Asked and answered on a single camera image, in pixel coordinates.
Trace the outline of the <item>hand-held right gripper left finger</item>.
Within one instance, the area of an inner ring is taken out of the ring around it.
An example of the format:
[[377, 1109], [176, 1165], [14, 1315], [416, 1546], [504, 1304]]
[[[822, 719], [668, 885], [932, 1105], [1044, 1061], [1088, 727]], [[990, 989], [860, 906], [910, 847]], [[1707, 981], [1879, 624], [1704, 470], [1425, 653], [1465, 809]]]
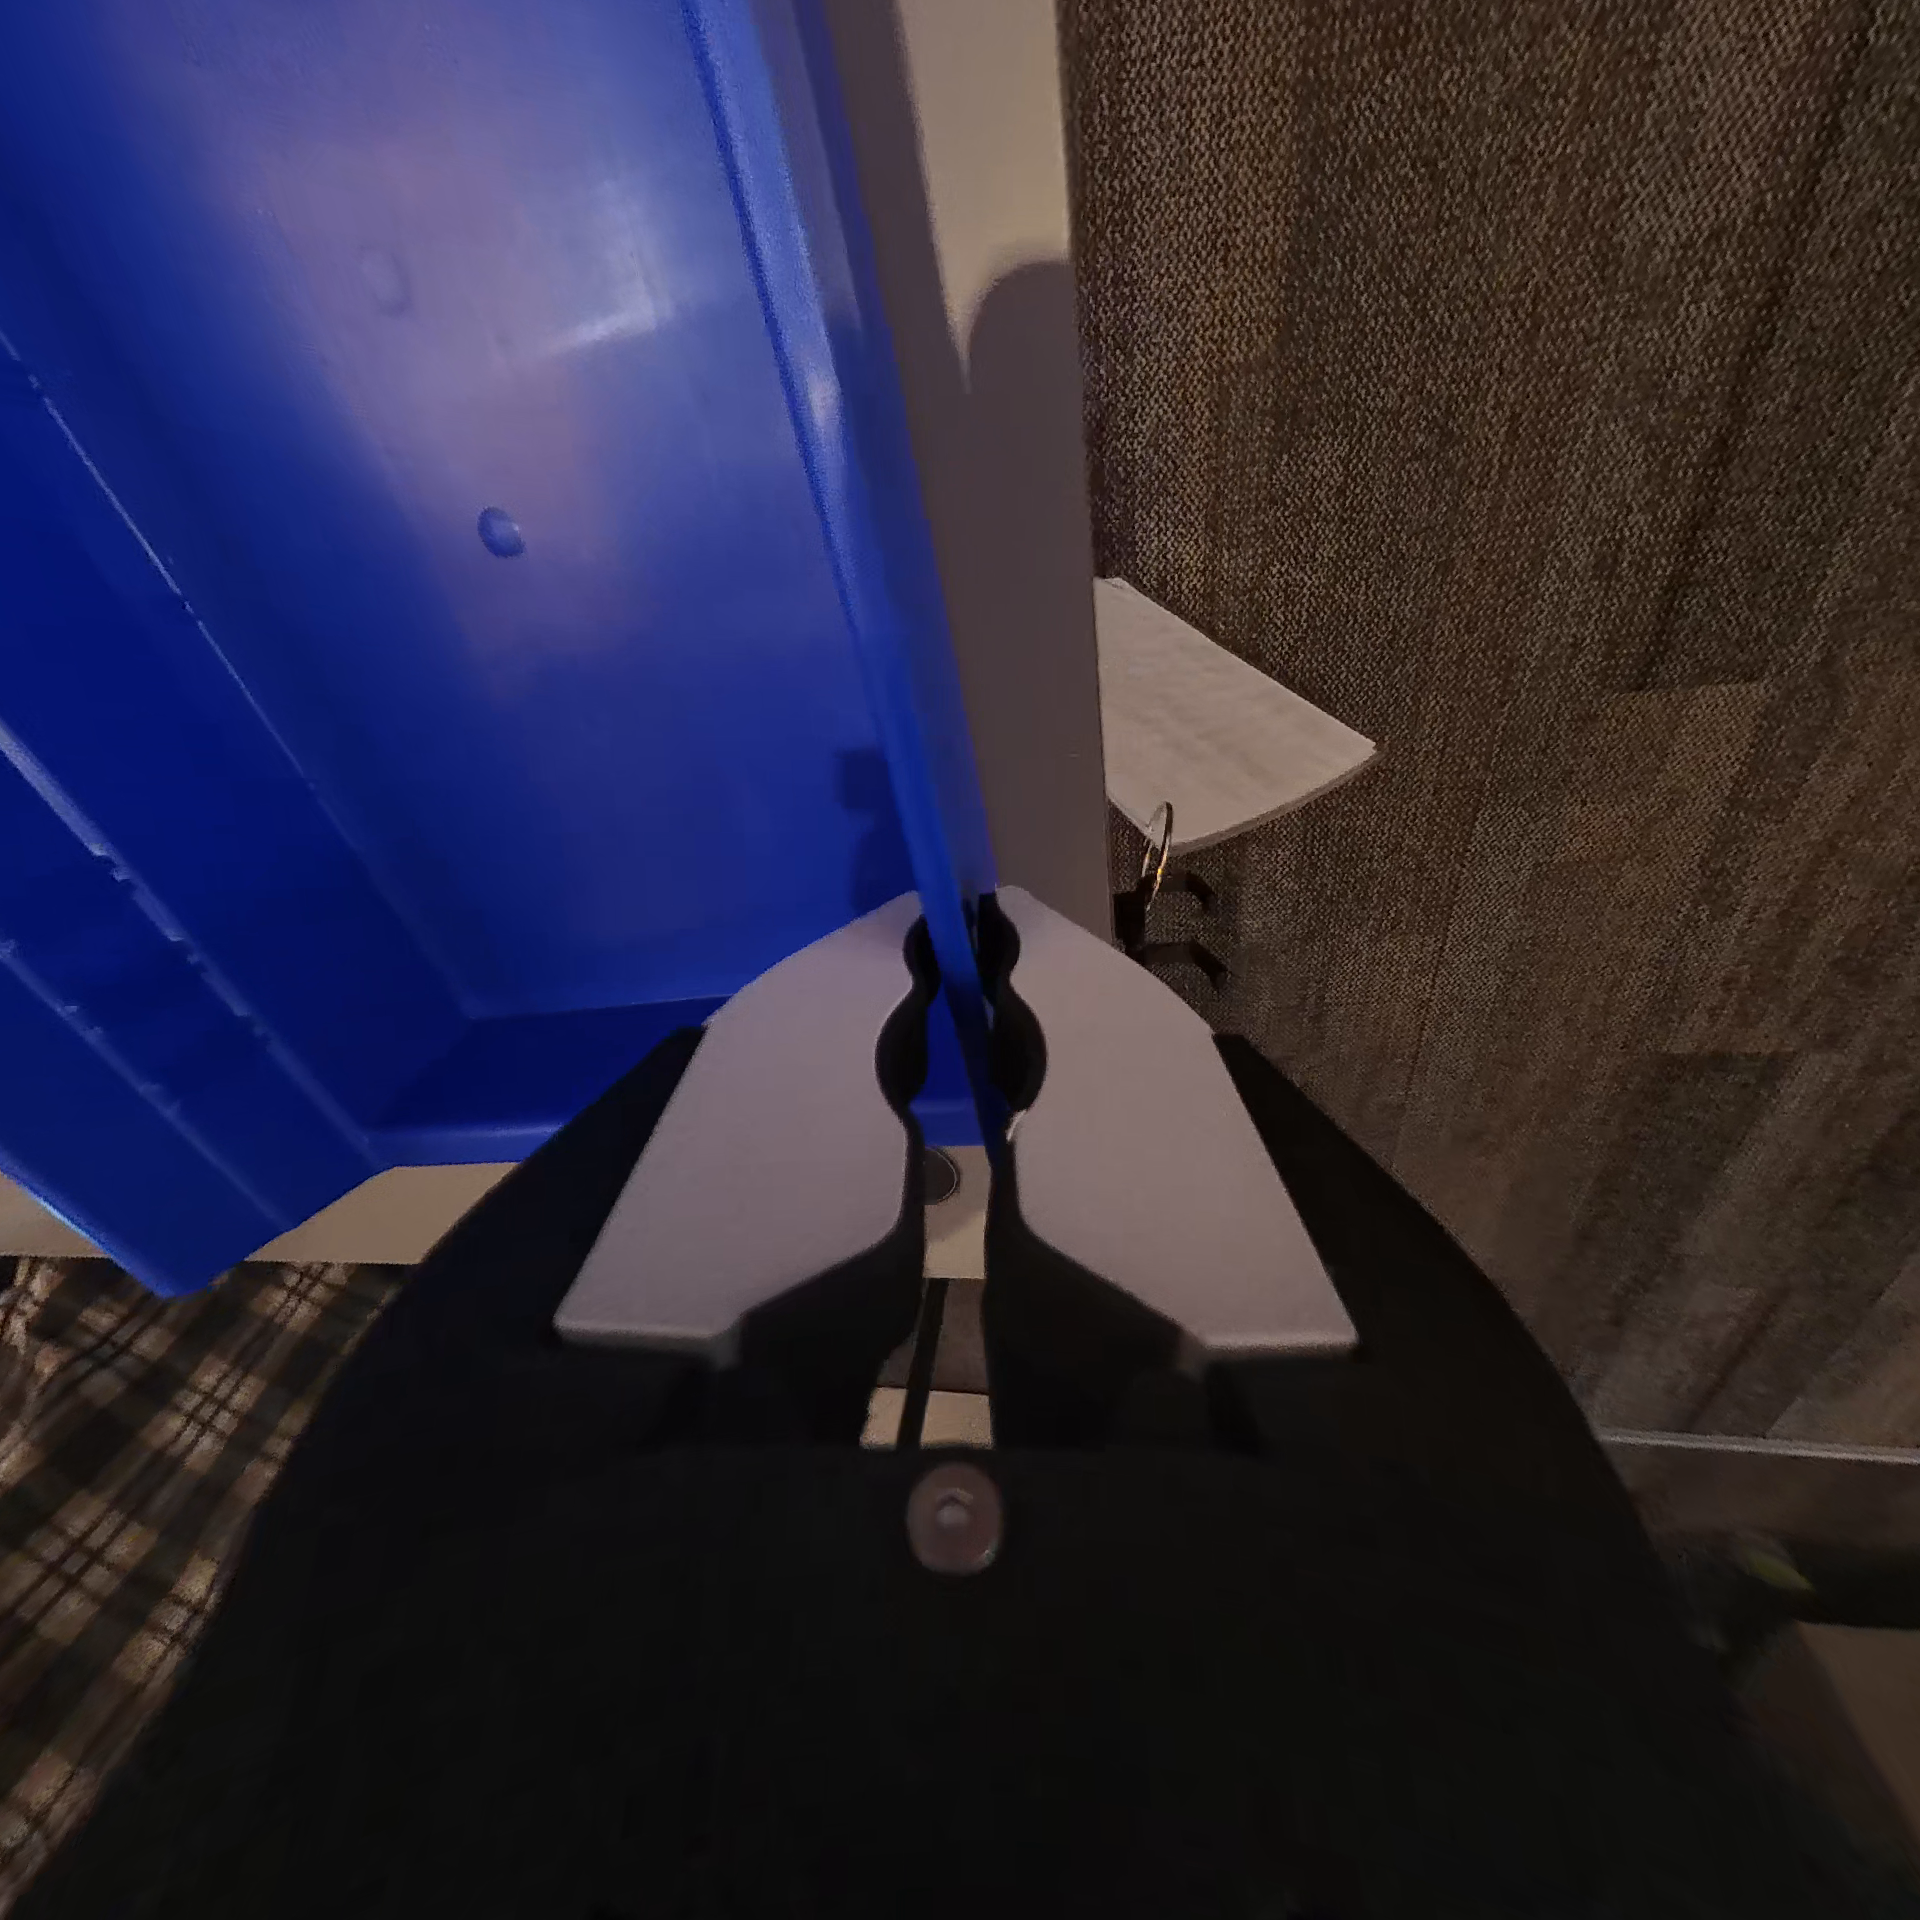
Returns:
[[918, 893], [760, 973], [686, 1070], [556, 1312], [572, 1345], [735, 1363], [777, 1336], [892, 1350], [926, 1246], [929, 1009]]

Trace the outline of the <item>grey metal bar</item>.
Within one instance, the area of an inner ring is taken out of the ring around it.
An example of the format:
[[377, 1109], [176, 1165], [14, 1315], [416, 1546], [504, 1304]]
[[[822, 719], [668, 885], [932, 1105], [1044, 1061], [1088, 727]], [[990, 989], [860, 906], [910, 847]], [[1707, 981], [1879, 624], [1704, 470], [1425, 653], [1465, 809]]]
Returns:
[[1611, 1451], [1642, 1451], [1660, 1455], [1766, 1457], [1815, 1462], [1825, 1466], [1919, 1471], [1919, 1446], [1863, 1446], [1778, 1435], [1727, 1435], [1702, 1431], [1627, 1429], [1598, 1429], [1595, 1438]]

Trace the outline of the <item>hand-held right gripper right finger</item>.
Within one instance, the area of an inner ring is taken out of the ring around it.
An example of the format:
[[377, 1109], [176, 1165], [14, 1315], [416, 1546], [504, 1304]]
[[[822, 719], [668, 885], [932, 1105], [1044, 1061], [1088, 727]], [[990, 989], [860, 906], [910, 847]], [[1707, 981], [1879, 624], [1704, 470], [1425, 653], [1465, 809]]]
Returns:
[[1026, 888], [980, 904], [994, 1011], [1026, 1045], [990, 1202], [990, 1298], [1051, 1282], [1134, 1306], [1191, 1368], [1331, 1360], [1359, 1329], [1212, 1025]]

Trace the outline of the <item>white table foot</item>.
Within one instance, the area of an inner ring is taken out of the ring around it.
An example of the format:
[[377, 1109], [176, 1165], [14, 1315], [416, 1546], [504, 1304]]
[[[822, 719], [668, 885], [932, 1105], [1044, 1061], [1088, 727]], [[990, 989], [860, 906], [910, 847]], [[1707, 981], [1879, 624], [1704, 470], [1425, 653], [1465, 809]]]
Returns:
[[1228, 843], [1356, 778], [1376, 743], [1119, 577], [1094, 583], [1108, 801], [1172, 854]]

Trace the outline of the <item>blue plastic bin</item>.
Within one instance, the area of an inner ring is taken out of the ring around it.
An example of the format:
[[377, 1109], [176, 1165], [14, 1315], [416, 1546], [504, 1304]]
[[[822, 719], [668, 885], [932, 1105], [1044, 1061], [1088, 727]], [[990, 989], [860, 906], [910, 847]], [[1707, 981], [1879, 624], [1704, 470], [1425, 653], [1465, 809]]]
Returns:
[[4, 3], [4, 1173], [163, 1298], [993, 843], [825, 3]]

